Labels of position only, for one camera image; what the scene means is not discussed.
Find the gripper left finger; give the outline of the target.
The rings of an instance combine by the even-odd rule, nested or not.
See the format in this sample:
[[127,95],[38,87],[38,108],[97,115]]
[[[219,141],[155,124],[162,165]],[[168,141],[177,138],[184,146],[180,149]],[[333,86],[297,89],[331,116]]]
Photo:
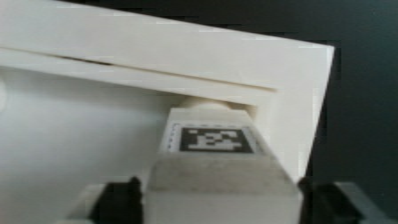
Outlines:
[[65,224],[145,224],[141,179],[93,184],[79,196]]

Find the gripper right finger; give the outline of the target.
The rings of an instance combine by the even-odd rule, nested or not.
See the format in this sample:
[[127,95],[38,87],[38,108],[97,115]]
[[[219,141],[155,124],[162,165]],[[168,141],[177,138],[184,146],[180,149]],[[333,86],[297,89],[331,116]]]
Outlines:
[[390,217],[354,182],[299,182],[304,204],[299,224],[390,224]]

